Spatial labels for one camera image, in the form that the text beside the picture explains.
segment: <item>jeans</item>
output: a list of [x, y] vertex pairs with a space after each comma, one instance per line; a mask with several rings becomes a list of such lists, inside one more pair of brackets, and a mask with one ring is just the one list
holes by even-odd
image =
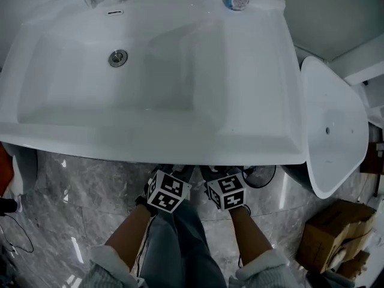
[[149, 287], [224, 288], [196, 210], [183, 201], [172, 213], [159, 211], [148, 236], [140, 277]]

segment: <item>cardboard box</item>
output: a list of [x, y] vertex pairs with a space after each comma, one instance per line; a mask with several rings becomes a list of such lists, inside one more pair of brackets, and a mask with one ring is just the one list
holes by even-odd
[[375, 213], [363, 204], [335, 202], [307, 221], [296, 260], [309, 271], [323, 273], [343, 248], [343, 261], [353, 259], [369, 237]]
[[343, 262], [337, 270], [337, 273], [346, 278], [349, 278], [350, 280], [355, 279], [355, 277], [360, 273], [362, 267], [367, 262], [369, 256], [369, 253], [360, 251], [355, 258], [347, 262]]

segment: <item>sink basin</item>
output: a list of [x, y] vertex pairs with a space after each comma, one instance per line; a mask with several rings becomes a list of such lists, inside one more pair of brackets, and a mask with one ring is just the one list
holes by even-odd
[[307, 104], [308, 156], [305, 164], [283, 169], [325, 199], [364, 160], [368, 119], [359, 96], [323, 62], [307, 57], [301, 74]]
[[[304, 98], [282, 0], [52, 0], [0, 77], [0, 140], [110, 160], [305, 161]], [[113, 67], [114, 50], [127, 61]]]

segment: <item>red object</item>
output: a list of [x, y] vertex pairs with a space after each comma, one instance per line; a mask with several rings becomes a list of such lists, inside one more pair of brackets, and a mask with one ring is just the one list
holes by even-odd
[[4, 195], [13, 175], [12, 157], [7, 154], [0, 142], [0, 197]]

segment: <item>white wall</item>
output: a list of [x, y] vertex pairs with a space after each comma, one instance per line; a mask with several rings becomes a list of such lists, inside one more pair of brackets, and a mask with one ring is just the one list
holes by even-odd
[[384, 106], [384, 74], [368, 80], [364, 89], [370, 108]]
[[293, 42], [333, 60], [384, 33], [384, 0], [285, 0]]
[[38, 4], [48, 0], [0, 0], [0, 67], [12, 45], [23, 18]]
[[384, 74], [384, 33], [334, 59], [329, 67], [349, 85]]

